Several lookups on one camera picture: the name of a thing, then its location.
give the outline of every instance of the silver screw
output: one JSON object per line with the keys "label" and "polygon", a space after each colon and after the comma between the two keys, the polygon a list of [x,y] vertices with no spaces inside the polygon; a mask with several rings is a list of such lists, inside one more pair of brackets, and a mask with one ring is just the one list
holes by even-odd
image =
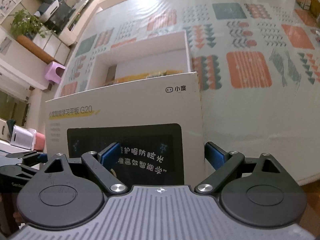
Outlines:
{"label": "silver screw", "polygon": [[211,191],[213,188],[210,184],[201,184],[198,186],[198,190],[201,192],[209,192]]}
{"label": "silver screw", "polygon": [[123,184],[113,184],[110,189],[114,192],[121,192],[125,190],[125,185]]}

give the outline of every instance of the floor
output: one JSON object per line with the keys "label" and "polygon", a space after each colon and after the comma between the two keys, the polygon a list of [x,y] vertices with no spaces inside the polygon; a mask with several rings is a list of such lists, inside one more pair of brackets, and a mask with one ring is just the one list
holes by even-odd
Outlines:
{"label": "floor", "polygon": [[34,128],[40,133],[45,133],[44,102],[53,99],[57,88],[58,85],[54,85],[49,92],[42,92],[37,89],[33,90],[29,99],[30,111],[26,123],[27,128]]}

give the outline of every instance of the white cardboard box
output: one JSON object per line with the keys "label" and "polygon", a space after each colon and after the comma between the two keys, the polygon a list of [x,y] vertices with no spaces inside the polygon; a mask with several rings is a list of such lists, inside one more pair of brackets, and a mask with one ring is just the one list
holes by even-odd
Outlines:
{"label": "white cardboard box", "polygon": [[[205,179],[203,124],[197,73],[191,72],[185,32],[165,36],[167,37],[159,36],[126,44],[98,56],[89,80],[91,90],[46,102],[45,134],[48,157],[58,152],[69,155],[73,151],[74,145],[70,142],[70,133],[76,131],[73,128],[131,129],[158,124],[178,124],[180,131],[173,136],[173,143],[177,143],[175,138],[180,136],[184,170],[182,183],[195,186]],[[153,60],[159,64],[152,65]],[[118,64],[118,76],[175,67],[184,73],[100,87],[105,82],[108,67],[115,64]],[[89,132],[84,137],[79,137],[79,143],[91,135]],[[129,155],[134,157],[134,153],[129,152]]]}

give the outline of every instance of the table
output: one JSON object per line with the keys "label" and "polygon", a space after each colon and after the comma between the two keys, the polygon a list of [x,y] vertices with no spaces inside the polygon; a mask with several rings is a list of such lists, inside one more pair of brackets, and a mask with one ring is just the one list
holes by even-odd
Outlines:
{"label": "table", "polygon": [[316,29],[295,0],[129,0],[91,20],[57,96],[87,89],[97,54],[185,30],[205,141],[248,157],[270,152],[305,184],[320,178]]}

